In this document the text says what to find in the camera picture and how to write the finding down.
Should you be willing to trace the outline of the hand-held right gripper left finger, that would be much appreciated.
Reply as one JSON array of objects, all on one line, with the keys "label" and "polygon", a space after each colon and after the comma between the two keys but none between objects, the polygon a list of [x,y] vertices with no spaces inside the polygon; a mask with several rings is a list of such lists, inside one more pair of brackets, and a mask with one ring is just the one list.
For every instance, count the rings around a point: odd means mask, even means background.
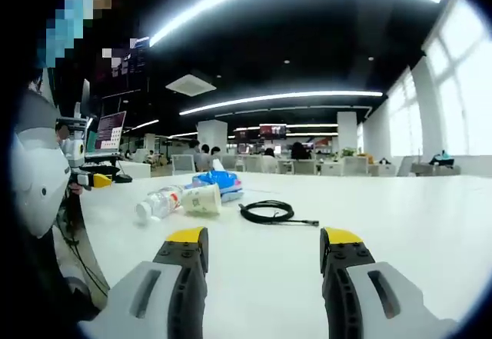
[{"label": "hand-held right gripper left finger", "polygon": [[88,322],[89,338],[202,338],[208,294],[208,229],[170,234],[153,261],[143,261],[108,292]]}]

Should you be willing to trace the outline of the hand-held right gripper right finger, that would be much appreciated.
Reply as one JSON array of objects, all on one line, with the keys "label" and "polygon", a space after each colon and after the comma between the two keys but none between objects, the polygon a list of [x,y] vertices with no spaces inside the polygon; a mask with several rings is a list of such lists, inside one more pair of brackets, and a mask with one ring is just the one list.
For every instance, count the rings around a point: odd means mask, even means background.
[{"label": "hand-held right gripper right finger", "polygon": [[417,285],[375,261],[350,231],[321,229],[320,269],[329,338],[448,338],[456,330],[456,321],[432,314]]}]

